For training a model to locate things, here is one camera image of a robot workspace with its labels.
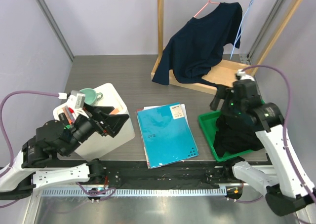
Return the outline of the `white storage box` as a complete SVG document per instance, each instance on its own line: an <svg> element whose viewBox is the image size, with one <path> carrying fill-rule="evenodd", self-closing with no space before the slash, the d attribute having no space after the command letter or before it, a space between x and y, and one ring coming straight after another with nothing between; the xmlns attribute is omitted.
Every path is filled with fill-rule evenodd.
<svg viewBox="0 0 316 224"><path fill-rule="evenodd" d="M78 154L86 161L100 158L135 137L128 108L111 83L74 91L53 110L65 127L56 143L62 156Z"/></svg>

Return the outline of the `pink hanger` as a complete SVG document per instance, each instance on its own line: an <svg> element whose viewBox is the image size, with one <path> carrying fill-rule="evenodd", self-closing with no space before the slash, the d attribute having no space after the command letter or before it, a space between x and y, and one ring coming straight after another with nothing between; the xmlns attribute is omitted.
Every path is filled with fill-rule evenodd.
<svg viewBox="0 0 316 224"><path fill-rule="evenodd" d="M213 0L207 0L206 4L193 16L197 18L204 9L206 9L210 4L220 4L220 2L215 2Z"/></svg>

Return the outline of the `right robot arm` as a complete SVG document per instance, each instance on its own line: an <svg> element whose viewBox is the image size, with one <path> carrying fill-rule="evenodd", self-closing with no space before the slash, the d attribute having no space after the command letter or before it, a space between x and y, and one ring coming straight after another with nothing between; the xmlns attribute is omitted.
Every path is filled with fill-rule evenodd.
<svg viewBox="0 0 316 224"><path fill-rule="evenodd" d="M305 208L316 201L316 187L305 171L287 135L286 119L277 105L263 103L256 83L240 79L232 87L219 85L211 109L223 100L221 112L230 118L241 119L250 126L264 146L274 166L276 176L270 177L252 167L248 162L236 159L233 165L223 169L228 182L245 181L260 192L270 209L282 217Z"/></svg>

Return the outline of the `orange marker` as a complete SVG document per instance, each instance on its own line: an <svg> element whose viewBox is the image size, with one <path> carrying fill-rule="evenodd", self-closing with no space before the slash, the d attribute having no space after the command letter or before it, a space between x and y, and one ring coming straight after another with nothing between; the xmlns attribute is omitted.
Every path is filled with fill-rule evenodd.
<svg viewBox="0 0 316 224"><path fill-rule="evenodd" d="M67 106L65 106L65 107L62 108L62 110L63 110L63 112L64 112L69 124L73 124L75 119L74 119L73 115L71 114L69 108Z"/></svg>

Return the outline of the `mint green cup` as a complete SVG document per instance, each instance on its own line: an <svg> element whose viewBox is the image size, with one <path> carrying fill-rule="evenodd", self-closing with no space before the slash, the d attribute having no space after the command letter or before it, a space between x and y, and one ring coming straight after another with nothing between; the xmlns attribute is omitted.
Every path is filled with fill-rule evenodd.
<svg viewBox="0 0 316 224"><path fill-rule="evenodd" d="M84 88L80 90L81 93L85 95L84 102L88 105L95 105L99 100L103 98L101 92L96 92L92 88Z"/></svg>

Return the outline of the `black flower print t shirt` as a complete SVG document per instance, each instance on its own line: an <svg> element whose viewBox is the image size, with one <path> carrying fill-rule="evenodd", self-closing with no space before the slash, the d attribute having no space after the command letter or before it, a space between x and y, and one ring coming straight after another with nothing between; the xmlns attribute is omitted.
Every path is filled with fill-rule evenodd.
<svg viewBox="0 0 316 224"><path fill-rule="evenodd" d="M237 115L219 111L213 149L220 158L237 157L264 148L252 128Z"/></svg>

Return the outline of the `wooden clothes rack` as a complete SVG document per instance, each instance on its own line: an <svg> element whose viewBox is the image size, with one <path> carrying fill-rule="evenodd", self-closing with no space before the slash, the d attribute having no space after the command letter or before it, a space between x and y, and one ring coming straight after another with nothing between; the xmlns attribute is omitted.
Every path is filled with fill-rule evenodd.
<svg viewBox="0 0 316 224"><path fill-rule="evenodd" d="M262 37L265 35L267 28L274 21L276 15L278 15L279 9L283 5L285 0L277 0L273 5L269 16L267 17L264 25L262 26L250 52L246 56L246 62L251 63L252 56L256 51L257 45L262 41ZM274 32L271 34L269 40L267 41L265 47L262 49L255 64L261 64L264 62L265 58L268 56L269 52L272 50L277 39L281 35L282 31L296 12L299 5L303 0L292 0L287 11L285 12L283 18L280 20L278 26L275 28ZM158 65L160 63L162 53L163 53L163 17L164 17L164 0L157 0L158 5L158 58L154 64L154 67L151 72L151 77L154 77ZM248 65L246 63L233 62L231 60L222 60L218 65L214 66L211 72L203 77L203 79L216 84L222 84L225 86L231 86L235 80L235 73L239 69L244 69Z"/></svg>

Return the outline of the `light blue hanger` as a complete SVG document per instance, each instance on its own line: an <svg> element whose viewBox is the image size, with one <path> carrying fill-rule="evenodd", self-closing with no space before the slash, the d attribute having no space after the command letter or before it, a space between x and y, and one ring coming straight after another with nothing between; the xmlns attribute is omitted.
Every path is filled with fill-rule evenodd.
<svg viewBox="0 0 316 224"><path fill-rule="evenodd" d="M237 31L237 35L236 35L236 38L235 38L235 41L234 41L234 44L233 44L233 48L232 48L232 51L230 53L230 60L233 57L234 51L235 51L235 49L237 47L237 43L240 42L240 38L241 38L241 35L243 33L242 25L243 25L244 21L247 19L248 13L249 13L253 3L254 3L254 0L250 0L246 11L245 11L245 13L243 14L243 16L241 18L241 22L240 22L240 25L239 25L239 28L238 28L238 31Z"/></svg>

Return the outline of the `navy blue t shirt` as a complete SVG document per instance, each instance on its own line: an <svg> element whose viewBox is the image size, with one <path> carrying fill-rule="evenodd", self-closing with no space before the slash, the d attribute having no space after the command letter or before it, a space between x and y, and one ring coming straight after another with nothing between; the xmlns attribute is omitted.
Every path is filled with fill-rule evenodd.
<svg viewBox="0 0 316 224"><path fill-rule="evenodd" d="M152 81L169 85L172 71L179 83L215 87L216 83L203 76L222 61L224 46L234 44L241 18L242 7L238 2L223 2L204 17L190 19L163 50Z"/></svg>

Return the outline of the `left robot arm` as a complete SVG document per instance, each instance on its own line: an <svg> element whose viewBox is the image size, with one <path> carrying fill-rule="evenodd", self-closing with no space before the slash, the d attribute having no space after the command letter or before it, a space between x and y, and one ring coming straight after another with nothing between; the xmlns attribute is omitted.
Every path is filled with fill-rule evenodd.
<svg viewBox="0 0 316 224"><path fill-rule="evenodd" d="M83 106L72 125L50 120L36 129L15 157L12 165L0 171L1 200L19 200L45 186L79 182L100 184L106 172L98 158L74 167L60 168L59 156L69 156L94 133L117 136L129 120L128 114L111 114L113 107Z"/></svg>

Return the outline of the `green plastic tray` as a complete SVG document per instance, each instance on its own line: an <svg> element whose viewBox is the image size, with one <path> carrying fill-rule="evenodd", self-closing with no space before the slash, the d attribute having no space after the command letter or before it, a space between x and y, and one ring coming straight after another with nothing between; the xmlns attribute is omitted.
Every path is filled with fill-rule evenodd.
<svg viewBox="0 0 316 224"><path fill-rule="evenodd" d="M210 147L211 153L213 154L215 160L218 162L223 162L223 161L227 161L229 159L233 159L236 157L229 156L229 157L220 158L216 155L216 153L213 149L214 136L215 136L215 132L217 131L217 128L215 126L215 122L219 116L219 111L220 110L199 115L198 122L199 122L200 128L201 128L201 130L202 130L202 132L207 140L207 143Z"/></svg>

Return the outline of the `green black highlighter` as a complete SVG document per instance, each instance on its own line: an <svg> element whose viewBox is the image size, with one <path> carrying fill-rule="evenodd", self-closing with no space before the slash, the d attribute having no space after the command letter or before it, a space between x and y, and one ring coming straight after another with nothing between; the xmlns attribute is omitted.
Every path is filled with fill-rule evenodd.
<svg viewBox="0 0 316 224"><path fill-rule="evenodd" d="M61 122L63 122L63 123L69 123L69 122L68 122L68 119L67 119L67 117L66 117L66 115L65 115L64 112L58 114L58 117L59 117L59 119L60 119Z"/></svg>

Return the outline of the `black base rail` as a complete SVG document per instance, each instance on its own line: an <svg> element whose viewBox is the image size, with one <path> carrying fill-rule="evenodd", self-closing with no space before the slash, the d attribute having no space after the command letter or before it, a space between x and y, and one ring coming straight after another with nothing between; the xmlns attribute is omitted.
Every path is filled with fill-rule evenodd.
<svg viewBox="0 0 316 224"><path fill-rule="evenodd" d="M207 189L220 184L239 183L222 163L214 161L183 161L149 169L145 161L101 161L104 171L91 178L89 185L118 189Z"/></svg>

